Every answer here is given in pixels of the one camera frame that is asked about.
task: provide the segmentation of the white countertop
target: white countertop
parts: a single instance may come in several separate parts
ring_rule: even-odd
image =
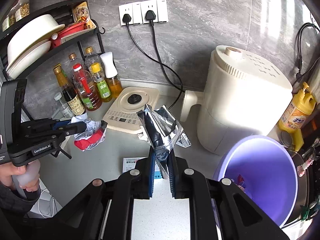
[[[175,98],[160,96],[156,108],[169,105]],[[103,105],[88,117],[101,120],[112,102]],[[180,116],[182,99],[171,109],[176,118]],[[181,123],[192,145],[188,148],[175,146],[175,155],[187,160],[193,168],[212,178],[220,161],[217,156],[205,150],[196,136],[196,122],[200,106],[191,108],[186,122]],[[147,157],[150,145],[140,141],[137,135],[108,129],[105,140],[90,151],[82,152],[74,146],[73,136],[64,150],[71,154],[69,160],[60,154],[40,159],[40,178],[56,200],[65,206],[93,179],[104,181],[117,179],[122,173],[123,158]],[[132,240],[143,239],[190,239],[189,201],[171,197],[169,181],[156,179],[151,200],[135,200]]]

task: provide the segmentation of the black power cord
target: black power cord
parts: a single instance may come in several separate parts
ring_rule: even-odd
[[[296,80],[295,80],[294,83],[292,84],[292,87],[293,87],[297,82],[300,83],[301,80],[302,80],[302,78],[303,78],[303,76],[304,76],[305,74],[309,73],[309,72],[313,69],[313,67],[316,65],[316,62],[318,61],[318,59],[317,59],[308,71],[306,71],[305,73],[301,74],[302,62],[303,62],[303,61],[302,61],[302,52],[301,52],[302,32],[303,32],[303,30],[305,30],[305,29],[308,28],[308,27],[313,27],[313,28],[315,28],[316,30],[318,30],[318,31],[320,32],[319,28],[318,28],[316,25],[312,24],[312,23],[305,23],[305,24],[303,24],[303,25],[301,26],[301,28],[298,30],[297,44],[298,44],[298,60],[299,60],[298,69],[299,69],[299,71],[298,71],[298,73],[296,74]]]
[[[150,17],[151,17],[151,19],[153,19],[153,18],[155,19],[155,18],[156,18],[154,12],[151,11],[151,10],[147,12],[147,14],[146,14],[146,19],[149,20]],[[129,14],[124,14],[122,21],[126,23],[126,26],[127,26],[127,29],[128,29],[128,33],[129,33],[129,35],[130,35],[133,43],[137,46],[137,48],[138,48],[146,57],[148,57],[149,59],[151,59],[152,61],[154,61],[154,62],[156,62],[156,63],[159,63],[160,66],[161,66],[161,70],[162,70],[162,72],[163,72],[166,80],[167,80],[173,87],[175,87],[176,89],[178,89],[178,90],[180,91],[180,93],[179,93],[178,97],[176,98],[176,100],[175,100],[175,101],[173,102],[173,104],[168,108],[168,109],[171,109],[171,108],[174,106],[174,104],[179,100],[182,92],[185,92],[185,91],[183,90],[183,84],[182,84],[182,80],[181,80],[180,76],[179,76],[172,68],[170,68],[170,67],[167,66],[166,64],[162,63],[162,61],[161,61],[161,58],[160,58],[160,55],[159,55],[159,51],[158,51],[158,48],[157,48],[157,45],[156,45],[156,36],[155,36],[155,32],[154,32],[154,27],[153,27],[153,20],[151,20],[151,21],[152,21],[151,26],[152,26],[152,29],[153,29],[153,42],[154,42],[155,50],[156,50],[157,57],[158,57],[158,60],[159,60],[159,61],[158,61],[158,60],[155,60],[155,59],[152,58],[152,57],[150,57],[150,56],[149,56],[147,53],[145,53],[145,52],[143,51],[143,49],[141,49],[140,46],[136,43],[135,39],[133,38],[133,36],[132,36],[132,34],[131,34],[130,28],[129,28],[129,22],[131,21],[130,15],[129,15]],[[180,87],[176,86],[174,83],[171,82],[171,80],[169,79],[169,77],[167,76],[167,74],[166,74],[166,72],[165,72],[164,67],[168,68],[168,69],[179,79]]]

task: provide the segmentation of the human hand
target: human hand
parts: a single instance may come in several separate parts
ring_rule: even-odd
[[[16,187],[14,185],[14,182],[12,181],[12,175],[22,175],[26,173],[27,169],[26,166],[16,167],[12,163],[5,163],[0,165],[0,182],[5,185],[6,187],[9,187],[12,190],[15,190]],[[30,182],[28,182],[26,185],[20,185],[21,188],[26,189],[26,191],[37,191],[39,188],[39,177],[40,175],[37,174],[37,176]]]

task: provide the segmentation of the crumpled paper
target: crumpled paper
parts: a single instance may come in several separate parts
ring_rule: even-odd
[[[191,146],[191,143],[182,125],[166,106],[153,111],[152,107],[146,104],[144,110],[137,112],[137,115],[142,124],[142,133],[138,134],[138,137],[152,146],[162,177],[169,179],[166,162],[170,151],[176,143],[184,148]]]
[[[71,119],[71,122],[70,123],[75,123],[75,122],[85,122],[85,124],[87,125],[87,129],[82,132],[82,133],[77,133],[75,134],[75,141],[79,141],[81,139],[89,139],[95,132],[97,132],[99,130],[99,128],[101,127],[101,121],[93,121],[92,119],[88,118],[88,114],[87,113],[84,113],[84,114],[81,114],[81,115],[78,115],[78,116],[74,116],[72,119]],[[103,136],[100,138],[99,141],[89,145],[86,149],[82,150],[83,152],[85,150],[91,150],[93,149],[94,147],[96,147],[99,143],[103,142],[105,137],[106,137],[106,130],[104,130],[103,132]]]

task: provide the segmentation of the purple plastic basin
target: purple plastic basin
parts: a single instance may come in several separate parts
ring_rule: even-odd
[[[280,227],[296,202],[298,179],[288,152],[275,140],[248,136],[225,154],[213,179],[244,178],[246,194]]]

